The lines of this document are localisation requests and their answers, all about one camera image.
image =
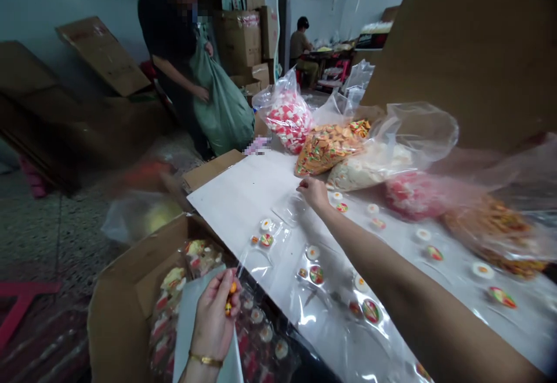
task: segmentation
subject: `gold bracelet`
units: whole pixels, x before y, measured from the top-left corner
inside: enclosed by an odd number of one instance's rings
[[[211,367],[218,367],[218,368],[222,368],[222,360],[215,360],[212,359],[211,357],[205,357],[205,356],[200,356],[197,354],[194,354],[193,352],[189,352],[190,358],[193,358],[197,361],[199,361],[201,364],[205,364],[206,366],[211,366]]]

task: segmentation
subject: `pink object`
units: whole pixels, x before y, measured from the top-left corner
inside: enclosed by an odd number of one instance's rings
[[[35,296],[54,294],[60,291],[62,283],[0,283],[0,297],[15,296],[16,302],[0,325],[0,352],[6,348],[8,341],[25,316]]]

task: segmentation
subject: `green sack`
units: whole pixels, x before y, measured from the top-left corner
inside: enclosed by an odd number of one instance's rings
[[[243,152],[254,138],[254,111],[222,67],[205,51],[200,35],[190,67],[197,84],[209,90],[209,102],[194,96],[197,121],[216,156],[231,149]]]

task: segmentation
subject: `finger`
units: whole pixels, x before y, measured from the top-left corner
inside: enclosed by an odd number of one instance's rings
[[[230,293],[230,287],[232,286],[232,277],[232,270],[226,270],[225,276],[220,282],[219,291],[216,293],[215,302],[217,306],[221,306],[222,309],[225,308],[226,300],[228,299],[228,294]]]

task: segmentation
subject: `table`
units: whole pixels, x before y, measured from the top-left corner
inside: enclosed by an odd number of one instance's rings
[[[299,183],[299,179],[293,174],[295,161],[295,156],[276,150],[267,151],[264,156],[249,156],[189,195],[188,200],[235,256],[244,261],[245,267],[254,276],[259,276],[259,284],[269,297],[293,324],[298,324],[300,333],[343,380],[360,381],[369,378],[369,375],[363,374],[366,367],[373,369],[378,375],[384,375],[387,371],[381,368],[387,367],[386,362],[373,361],[383,358],[383,347],[366,336],[367,334],[360,333],[359,328],[347,328],[342,315],[338,316],[335,309],[331,310],[319,298],[313,298],[308,310],[304,310],[303,315],[300,313],[299,302],[305,301],[306,296],[309,296],[308,291],[299,288],[295,278],[303,258],[305,243],[318,243],[335,251],[338,254],[338,269],[350,269],[348,259],[313,210],[306,210],[301,224],[292,230],[284,248],[280,252],[271,253],[272,268],[262,268],[265,265],[269,267],[263,256],[245,257],[249,254],[246,250],[250,247],[251,236],[258,231],[259,222],[263,218],[276,219],[271,207],[284,202]],[[364,209],[376,197],[366,190],[349,193],[345,197],[350,206],[346,216],[369,229]],[[399,221],[387,214],[383,214],[383,219],[388,227],[381,233],[381,238],[409,261],[415,262],[409,237],[416,225]],[[422,222],[420,226],[442,240],[446,259],[453,260],[451,270],[454,274],[449,277],[449,282],[425,265],[418,267],[470,309],[476,310],[489,326],[535,366],[549,373],[553,365],[549,362],[552,357],[548,353],[553,348],[554,321],[534,289],[557,295],[557,287],[544,276],[538,276],[533,282],[523,283],[497,273],[491,286],[505,289],[519,306],[517,311],[513,311],[516,315],[511,317],[511,322],[497,310],[488,309],[481,290],[466,281],[469,263],[476,258],[449,237],[436,222]],[[389,344],[397,357],[396,363],[391,363],[388,367],[396,369],[397,373],[409,373],[408,369],[411,369],[415,361],[412,353],[401,342],[400,335],[388,320],[386,330],[391,333]],[[348,370],[346,358],[358,354],[366,357],[361,359],[363,369],[360,375],[355,376]]]

